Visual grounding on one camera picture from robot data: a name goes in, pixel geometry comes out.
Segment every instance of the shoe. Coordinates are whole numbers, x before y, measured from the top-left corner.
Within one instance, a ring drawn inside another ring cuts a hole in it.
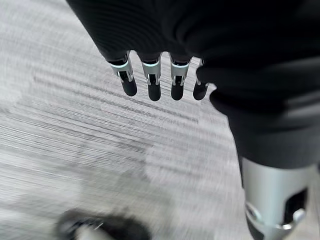
[[[94,215],[80,209],[66,211],[59,219],[55,233],[59,240],[76,240],[77,229],[83,226],[99,229],[114,240],[150,240],[151,234],[139,221],[120,215]]]

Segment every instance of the black cloth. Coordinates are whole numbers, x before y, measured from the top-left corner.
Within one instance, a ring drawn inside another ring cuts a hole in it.
[[[67,0],[101,54],[204,59],[201,82],[238,154],[276,168],[320,162],[319,0]]]

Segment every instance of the silver joint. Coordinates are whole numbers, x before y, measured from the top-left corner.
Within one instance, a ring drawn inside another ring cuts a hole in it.
[[[142,68],[144,72],[144,76],[146,78],[146,82],[148,85],[151,85],[150,75],[155,75],[155,85],[159,85],[160,76],[161,76],[161,62],[160,59],[153,64],[142,62]]]
[[[188,74],[188,69],[189,69],[190,63],[187,65],[176,65],[171,62],[171,79],[172,79],[172,85],[176,85],[176,76],[181,76],[181,83],[180,86],[183,86],[185,84],[185,79]]]
[[[127,61],[125,64],[114,65],[114,64],[110,63],[110,65],[111,65],[111,68],[112,68],[114,74],[117,75],[121,79],[122,83],[124,82],[124,80],[121,78],[120,72],[126,72],[126,75],[128,77],[129,82],[133,81],[134,75],[133,75],[131,60],[129,57],[127,58]]]

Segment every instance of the black fabric sleeve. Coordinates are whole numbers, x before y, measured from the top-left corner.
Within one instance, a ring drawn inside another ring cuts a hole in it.
[[[320,161],[320,57],[263,70],[197,70],[217,89],[210,101],[227,115],[237,152],[258,164],[301,168]]]

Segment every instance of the robotic hand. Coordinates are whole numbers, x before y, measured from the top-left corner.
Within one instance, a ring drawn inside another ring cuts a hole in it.
[[[137,93],[130,50],[152,101],[161,97],[162,52],[170,53],[176,101],[191,58],[201,59],[193,96],[217,87],[210,101],[234,136],[252,237],[291,233],[306,214],[320,162],[320,2],[67,2],[129,96]]]

